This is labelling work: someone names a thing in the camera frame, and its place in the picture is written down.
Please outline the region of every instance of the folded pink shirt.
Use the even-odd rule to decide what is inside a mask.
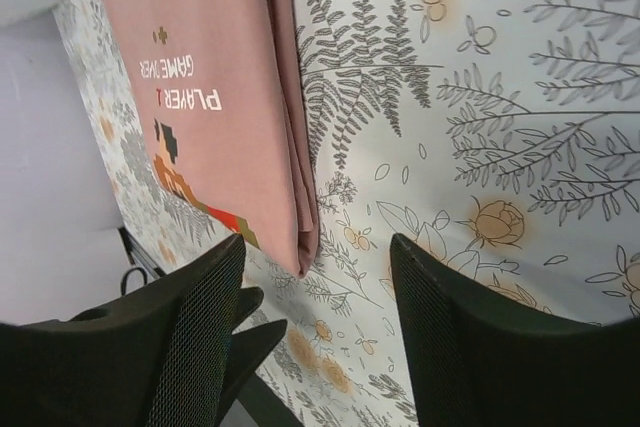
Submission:
[[[103,0],[159,183],[297,276],[318,246],[291,0]]]

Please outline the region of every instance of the black loop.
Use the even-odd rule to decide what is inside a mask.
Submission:
[[[122,280],[120,281],[120,295],[127,295],[127,284],[129,283],[129,277],[134,272],[140,272],[142,274],[142,286],[144,287],[149,283],[149,274],[142,267],[132,267],[127,270],[122,276]]]

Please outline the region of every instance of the floral tablecloth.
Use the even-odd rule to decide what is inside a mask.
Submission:
[[[259,373],[305,425],[416,423],[394,232],[523,304],[640,315],[640,0],[295,5],[321,250],[297,280],[251,249],[245,282],[249,324],[290,321]],[[101,1],[56,18],[128,229],[191,261],[228,232],[156,184]]]

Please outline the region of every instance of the folded clothing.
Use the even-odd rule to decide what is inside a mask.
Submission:
[[[318,247],[292,0],[103,0],[160,185],[294,275]]]

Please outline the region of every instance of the white fabric with leaf print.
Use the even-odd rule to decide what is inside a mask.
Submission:
[[[640,0],[295,0],[321,209],[296,280],[251,250],[259,373],[307,426],[410,426],[401,232],[526,305],[640,315]],[[155,183],[100,0],[56,17],[127,227],[173,270],[227,232]]]

